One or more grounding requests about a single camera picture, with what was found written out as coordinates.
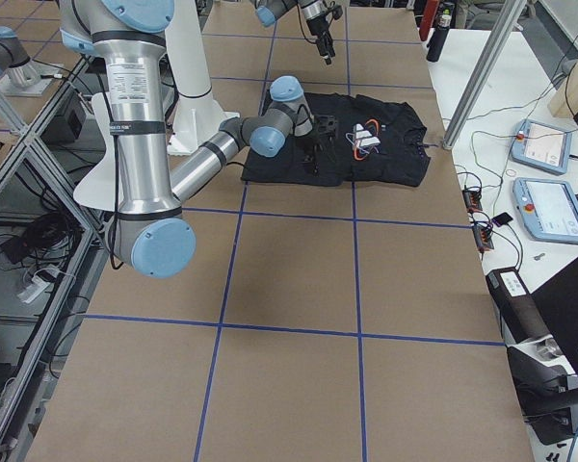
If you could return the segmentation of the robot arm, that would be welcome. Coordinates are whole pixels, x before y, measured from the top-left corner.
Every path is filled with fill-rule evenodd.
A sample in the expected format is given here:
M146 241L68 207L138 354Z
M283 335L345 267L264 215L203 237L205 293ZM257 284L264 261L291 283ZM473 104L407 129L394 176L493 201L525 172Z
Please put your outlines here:
M343 7L324 0L259 0L251 1L255 14L264 27L275 25L289 12L296 10L302 37L313 44L326 65L335 58L331 24L343 16Z
M64 45L104 61L99 98L108 113L113 263L167 278L196 250L182 218L197 194L242 149L274 157L289 137L318 135L299 80L275 79L260 116L225 112L215 100L192 1L63 1Z

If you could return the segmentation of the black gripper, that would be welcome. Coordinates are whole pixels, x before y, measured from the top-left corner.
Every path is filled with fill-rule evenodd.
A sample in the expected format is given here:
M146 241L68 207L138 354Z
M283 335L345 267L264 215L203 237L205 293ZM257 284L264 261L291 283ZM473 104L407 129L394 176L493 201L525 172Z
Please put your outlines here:
M334 144L338 137L339 120L334 115L314 115L309 141L302 143L302 167L307 174L318 174L318 156L323 153L322 143Z
M329 21L327 14L320 14L309 17L306 20L308 30L312 37L315 38L315 44L319 55L326 65L331 65L335 57L332 37L329 31Z

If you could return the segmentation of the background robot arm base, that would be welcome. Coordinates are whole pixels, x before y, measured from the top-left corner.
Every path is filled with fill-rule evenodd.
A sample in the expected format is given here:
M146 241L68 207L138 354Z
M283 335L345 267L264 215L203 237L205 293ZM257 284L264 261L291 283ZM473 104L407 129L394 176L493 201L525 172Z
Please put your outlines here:
M48 85L15 31L0 26L0 91L9 96L39 97Z

